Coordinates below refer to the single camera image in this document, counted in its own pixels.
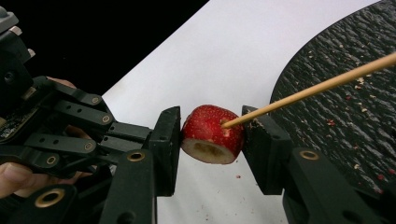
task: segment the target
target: textured black slate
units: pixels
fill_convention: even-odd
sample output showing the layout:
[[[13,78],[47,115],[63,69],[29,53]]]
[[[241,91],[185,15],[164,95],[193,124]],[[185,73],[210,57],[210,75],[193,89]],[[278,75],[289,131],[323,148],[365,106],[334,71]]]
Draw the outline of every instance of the textured black slate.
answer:
[[[396,1],[383,0],[304,45],[282,71],[271,102],[395,51]],[[395,106],[396,67],[391,67],[270,116],[295,146],[323,152],[352,186],[380,193],[396,180]]]

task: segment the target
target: white surface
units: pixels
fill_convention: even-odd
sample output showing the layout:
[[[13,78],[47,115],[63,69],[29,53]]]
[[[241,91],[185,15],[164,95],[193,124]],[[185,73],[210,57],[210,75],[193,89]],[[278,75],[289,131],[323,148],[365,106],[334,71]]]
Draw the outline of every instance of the white surface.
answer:
[[[104,95],[121,122],[154,128],[179,105],[240,115],[263,107],[291,57],[311,38],[374,0],[211,0]],[[241,153],[206,164],[180,150],[177,187],[158,198],[159,224],[288,223],[281,196],[265,196]]]

